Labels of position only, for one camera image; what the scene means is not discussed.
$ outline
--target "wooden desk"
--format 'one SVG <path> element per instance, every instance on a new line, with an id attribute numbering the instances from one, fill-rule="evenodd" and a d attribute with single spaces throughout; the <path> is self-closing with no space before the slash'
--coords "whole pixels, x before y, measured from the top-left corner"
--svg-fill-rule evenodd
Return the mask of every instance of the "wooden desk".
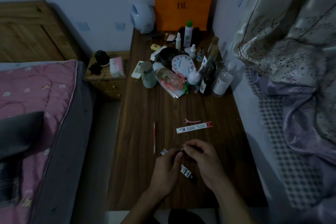
<path id="1" fill-rule="evenodd" d="M 156 156 L 153 155 L 153 122 L 157 122 L 157 151 L 182 145 L 198 138 L 215 145 L 229 178 L 250 207 L 266 206 L 267 201 L 254 164 L 250 146 L 239 117 L 231 88 L 221 98 L 202 97 L 191 92 L 179 99 L 171 97 L 160 85 L 152 89 L 141 80 L 131 78 L 139 60 L 148 61 L 150 46 L 164 45 L 162 39 L 145 42 L 139 31 L 133 31 L 126 75 L 125 95 L 121 113 L 114 159 L 107 193 L 107 210 L 130 210 L 148 188 Z M 209 46 L 211 35 L 205 36 L 202 46 Z M 212 128 L 177 134 L 176 128 L 185 126 L 185 120 L 212 121 Z M 192 184 L 182 173 L 175 191 L 161 207 L 214 208 L 218 203 L 212 191 L 204 184 L 197 164 L 183 160 L 197 177 Z"/>

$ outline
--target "gray bed sheet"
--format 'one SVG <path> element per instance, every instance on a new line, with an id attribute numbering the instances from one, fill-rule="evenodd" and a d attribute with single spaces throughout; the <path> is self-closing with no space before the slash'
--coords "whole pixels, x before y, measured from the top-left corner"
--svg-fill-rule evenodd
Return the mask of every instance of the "gray bed sheet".
<path id="1" fill-rule="evenodd" d="M 78 62 L 77 84 L 68 113 L 59 128 L 31 224 L 70 223 L 92 123 L 95 91 L 83 81 L 86 66 Z"/>

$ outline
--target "pink hair clip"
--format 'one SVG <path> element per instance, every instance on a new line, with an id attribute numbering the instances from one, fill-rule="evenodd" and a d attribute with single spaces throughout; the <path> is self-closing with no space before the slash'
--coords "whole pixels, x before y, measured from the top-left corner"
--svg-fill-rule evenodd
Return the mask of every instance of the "pink hair clip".
<path id="1" fill-rule="evenodd" d="M 198 123 L 198 122 L 201 122 L 200 120 L 197 120 L 197 121 L 190 121 L 190 120 L 187 120 L 185 119 L 185 123 Z"/>

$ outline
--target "black bowl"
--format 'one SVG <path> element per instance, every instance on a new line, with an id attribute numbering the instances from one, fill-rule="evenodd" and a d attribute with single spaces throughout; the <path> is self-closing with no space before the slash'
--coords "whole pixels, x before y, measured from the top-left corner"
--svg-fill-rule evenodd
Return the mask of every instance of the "black bowl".
<path id="1" fill-rule="evenodd" d="M 161 50 L 159 53 L 160 62 L 165 67 L 171 68 L 171 62 L 173 58 L 177 55 L 181 55 L 181 53 L 178 51 L 178 49 L 173 47 L 167 47 Z"/>

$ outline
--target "pink bedspread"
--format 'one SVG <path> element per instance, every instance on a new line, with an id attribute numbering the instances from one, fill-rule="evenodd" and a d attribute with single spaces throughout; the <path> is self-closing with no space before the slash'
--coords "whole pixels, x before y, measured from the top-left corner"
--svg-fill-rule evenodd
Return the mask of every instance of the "pink bedspread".
<path id="1" fill-rule="evenodd" d="M 22 200 L 15 207 L 0 209 L 1 223 L 29 222 L 49 153 L 72 100 L 76 72 L 76 60 L 0 72 L 0 120 L 44 111 L 38 147 L 23 160 Z"/>

